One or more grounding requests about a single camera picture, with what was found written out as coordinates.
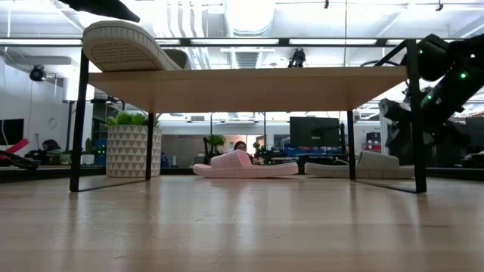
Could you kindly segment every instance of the ceiling duct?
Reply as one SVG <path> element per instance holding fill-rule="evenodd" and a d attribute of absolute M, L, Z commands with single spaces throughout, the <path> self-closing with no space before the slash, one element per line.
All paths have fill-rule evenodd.
<path fill-rule="evenodd" d="M 225 31 L 229 37 L 267 37 L 272 30 L 275 1 L 225 0 Z M 258 48 L 231 53 L 231 65 L 236 69 L 256 68 L 262 63 Z"/>

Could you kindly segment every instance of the white geometric planter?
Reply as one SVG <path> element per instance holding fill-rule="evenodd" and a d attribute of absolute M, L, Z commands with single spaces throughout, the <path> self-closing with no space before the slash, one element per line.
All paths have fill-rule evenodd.
<path fill-rule="evenodd" d="M 114 125 L 107 128 L 106 174 L 115 178 L 143 178 L 146 175 L 148 127 Z M 161 129 L 153 129 L 151 176 L 160 175 Z"/>

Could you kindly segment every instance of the wooden tabletop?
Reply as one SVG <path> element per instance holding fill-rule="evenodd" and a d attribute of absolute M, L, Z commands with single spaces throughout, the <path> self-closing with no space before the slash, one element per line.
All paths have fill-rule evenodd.
<path fill-rule="evenodd" d="M 407 78 L 405 67 L 91 73 L 89 84 L 153 113 L 353 110 Z"/>

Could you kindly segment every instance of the wooden floor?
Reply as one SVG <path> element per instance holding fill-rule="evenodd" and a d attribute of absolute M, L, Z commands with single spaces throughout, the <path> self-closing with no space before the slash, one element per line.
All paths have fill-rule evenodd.
<path fill-rule="evenodd" d="M 419 196 L 303 176 L 0 184 L 0 271 L 482 272 L 484 183 L 431 180 Z"/>

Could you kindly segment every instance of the ceiling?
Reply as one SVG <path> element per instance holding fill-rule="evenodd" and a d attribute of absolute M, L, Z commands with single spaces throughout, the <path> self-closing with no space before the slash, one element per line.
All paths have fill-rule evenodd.
<path fill-rule="evenodd" d="M 442 0 L 444 7 L 436 11 L 438 0 L 123 0 L 140 18 L 140 26 L 151 35 L 163 37 L 225 37 L 234 36 L 226 23 L 231 5 L 238 5 L 236 21 L 248 26 L 258 20 L 271 24 L 268 37 L 327 38 L 423 38 L 430 33 L 456 39 L 484 31 L 484 1 Z M 0 2 L 0 37 L 11 38 L 81 38 L 90 23 L 102 18 L 78 13 L 59 1 L 4 0 Z M 203 51 L 188 50 L 198 69 L 230 69 L 231 53 L 222 48 Z M 294 48 L 264 48 L 258 68 L 284 68 Z M 390 48 L 305 48 L 306 66 L 355 66 L 380 59 Z M 70 57 L 77 63 L 80 48 L 9 48 L 12 57 Z M 207 54 L 201 65 L 200 54 Z M 386 95 L 402 97 L 399 86 Z M 479 94 L 474 100 L 483 100 Z"/>

